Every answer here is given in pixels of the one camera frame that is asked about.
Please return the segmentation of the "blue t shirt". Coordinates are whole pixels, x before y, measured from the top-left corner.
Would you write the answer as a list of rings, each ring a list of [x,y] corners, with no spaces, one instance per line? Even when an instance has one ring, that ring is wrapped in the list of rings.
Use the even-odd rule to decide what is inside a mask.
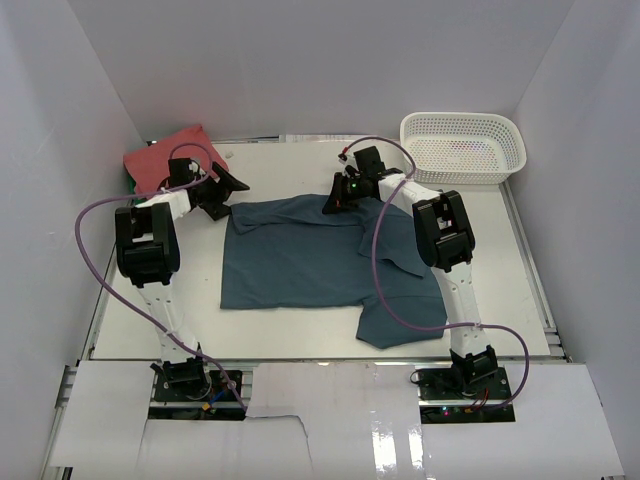
[[[371,261],[381,202],[325,215],[324,195],[232,206],[225,235],[220,306],[362,309],[356,337],[378,349],[439,339],[447,313],[422,262],[412,218],[391,206],[379,236],[376,291]]]

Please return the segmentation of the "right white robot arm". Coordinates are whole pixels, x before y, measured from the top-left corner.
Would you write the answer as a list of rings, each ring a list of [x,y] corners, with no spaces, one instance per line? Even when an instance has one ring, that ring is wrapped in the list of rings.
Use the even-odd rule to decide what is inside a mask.
[[[354,209],[361,200],[383,203],[374,227],[371,261],[378,293],[379,236],[384,217],[395,206],[413,219],[413,237],[422,262],[431,269],[448,316],[451,384],[461,397],[472,399],[484,391],[498,371],[496,353],[481,324],[472,285],[471,260],[475,236],[461,195],[428,189],[397,168],[388,168],[375,147],[339,154],[343,170],[333,177],[324,214]]]

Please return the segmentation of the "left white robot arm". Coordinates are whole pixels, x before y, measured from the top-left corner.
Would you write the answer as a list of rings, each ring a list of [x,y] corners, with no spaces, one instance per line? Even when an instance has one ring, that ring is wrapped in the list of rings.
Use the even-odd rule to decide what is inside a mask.
[[[171,279],[181,265],[174,221],[196,208],[220,220],[231,213],[226,204],[231,194],[250,187],[217,163],[211,166],[214,177],[188,158],[171,159],[168,165],[160,193],[116,210],[117,265],[158,323],[162,363],[155,371],[169,389],[199,400],[209,394],[212,377],[197,356],[200,344],[173,295]]]

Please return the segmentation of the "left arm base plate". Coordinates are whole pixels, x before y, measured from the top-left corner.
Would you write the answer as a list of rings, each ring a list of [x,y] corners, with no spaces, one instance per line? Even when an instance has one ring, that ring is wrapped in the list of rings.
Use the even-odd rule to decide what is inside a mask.
[[[229,379],[218,370],[205,373],[205,380],[170,384],[156,374],[148,409],[150,420],[243,421],[246,417],[231,387],[242,393],[243,372],[228,370]]]

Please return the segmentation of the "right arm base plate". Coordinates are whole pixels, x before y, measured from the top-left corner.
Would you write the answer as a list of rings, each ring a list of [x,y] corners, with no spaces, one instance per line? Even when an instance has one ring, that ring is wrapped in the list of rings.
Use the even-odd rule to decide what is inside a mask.
[[[498,408],[511,397],[503,367],[478,382],[467,385],[453,367],[414,370],[409,381],[417,387],[423,425],[514,423],[511,404]]]

